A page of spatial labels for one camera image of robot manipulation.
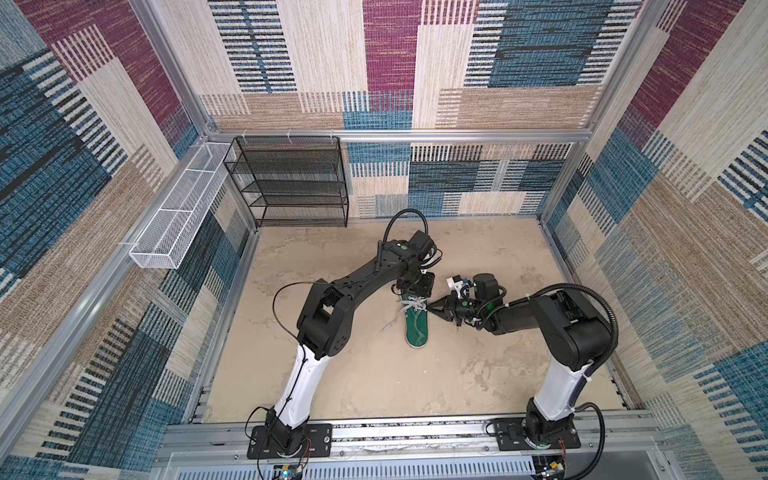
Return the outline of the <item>green canvas sneaker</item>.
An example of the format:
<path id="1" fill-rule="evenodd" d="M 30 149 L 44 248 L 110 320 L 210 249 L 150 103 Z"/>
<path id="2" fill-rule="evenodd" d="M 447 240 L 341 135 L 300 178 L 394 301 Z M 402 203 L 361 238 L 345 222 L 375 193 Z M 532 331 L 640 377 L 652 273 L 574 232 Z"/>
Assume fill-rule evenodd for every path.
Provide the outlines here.
<path id="1" fill-rule="evenodd" d="M 408 299 L 409 295 L 401 295 L 400 298 Z M 421 312 L 416 316 L 409 312 L 405 320 L 405 338 L 406 342 L 415 349 L 423 348 L 428 341 L 428 319 L 427 312 Z"/>

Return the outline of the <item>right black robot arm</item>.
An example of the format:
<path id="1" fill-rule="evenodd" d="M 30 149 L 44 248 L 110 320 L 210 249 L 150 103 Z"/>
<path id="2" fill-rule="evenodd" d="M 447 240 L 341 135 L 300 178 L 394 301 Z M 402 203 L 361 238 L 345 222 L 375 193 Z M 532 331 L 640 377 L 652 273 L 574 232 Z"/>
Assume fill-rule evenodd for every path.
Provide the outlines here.
<path id="1" fill-rule="evenodd" d="M 427 304 L 427 311 L 457 326 L 501 336 L 540 331 L 550 365 L 540 390 L 528 401 L 518 427 L 495 427 L 496 436 L 521 435 L 532 449 L 546 449 L 572 429 L 576 401 L 592 374 L 605 363 L 618 342 L 615 316 L 601 314 L 590 302 L 602 298 L 577 284 L 555 284 L 531 296 L 506 302 L 506 289 L 475 289 L 466 298 L 453 292 Z"/>

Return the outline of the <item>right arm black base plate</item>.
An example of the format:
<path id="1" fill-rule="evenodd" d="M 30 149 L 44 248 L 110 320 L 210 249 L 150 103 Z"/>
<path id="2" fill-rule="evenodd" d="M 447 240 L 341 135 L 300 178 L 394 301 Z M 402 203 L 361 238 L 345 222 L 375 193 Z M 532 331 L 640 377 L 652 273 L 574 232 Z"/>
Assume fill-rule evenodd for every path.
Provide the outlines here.
<path id="1" fill-rule="evenodd" d="M 573 416 L 560 420 L 538 420 L 536 417 L 493 419 L 488 433 L 497 441 L 500 451 L 578 449 L 582 446 Z"/>

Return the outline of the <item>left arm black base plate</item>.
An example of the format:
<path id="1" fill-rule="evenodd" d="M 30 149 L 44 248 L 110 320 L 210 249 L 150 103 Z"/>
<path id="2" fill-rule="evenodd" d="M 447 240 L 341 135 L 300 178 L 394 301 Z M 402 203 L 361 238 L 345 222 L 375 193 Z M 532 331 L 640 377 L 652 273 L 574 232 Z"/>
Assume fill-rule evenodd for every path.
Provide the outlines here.
<path id="1" fill-rule="evenodd" d="M 289 429 L 281 423 L 275 427 L 255 426 L 247 449 L 249 460 L 299 459 L 308 456 L 326 458 L 331 453 L 333 425 L 303 424 Z"/>

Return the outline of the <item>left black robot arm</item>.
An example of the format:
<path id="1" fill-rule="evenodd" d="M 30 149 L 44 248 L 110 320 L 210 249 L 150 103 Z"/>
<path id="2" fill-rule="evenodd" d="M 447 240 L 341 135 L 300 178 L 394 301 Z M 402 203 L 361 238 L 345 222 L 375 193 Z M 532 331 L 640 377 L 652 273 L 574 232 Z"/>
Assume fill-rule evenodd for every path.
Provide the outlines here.
<path id="1" fill-rule="evenodd" d="M 392 283 L 406 297 L 403 311 L 424 311 L 434 284 L 428 268 L 437 252 L 431 237 L 418 231 L 408 241 L 381 241 L 376 256 L 345 277 L 312 283 L 297 321 L 290 379 L 265 419 L 267 438 L 283 453 L 302 444 L 314 393 L 326 364 L 348 343 L 357 307 Z"/>

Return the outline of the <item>white shoelace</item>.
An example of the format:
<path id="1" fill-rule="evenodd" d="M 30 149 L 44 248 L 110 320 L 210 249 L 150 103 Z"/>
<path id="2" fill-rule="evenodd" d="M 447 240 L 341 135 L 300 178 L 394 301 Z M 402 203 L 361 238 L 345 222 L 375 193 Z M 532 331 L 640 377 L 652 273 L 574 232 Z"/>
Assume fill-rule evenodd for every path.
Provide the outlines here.
<path id="1" fill-rule="evenodd" d="M 427 299 L 423 297 L 409 297 L 408 299 L 402 299 L 402 308 L 395 315 L 395 317 L 387 323 L 377 334 L 377 336 L 383 335 L 390 328 L 392 328 L 398 321 L 400 316 L 407 317 L 409 312 L 413 312 L 418 316 L 421 312 L 427 312 Z"/>

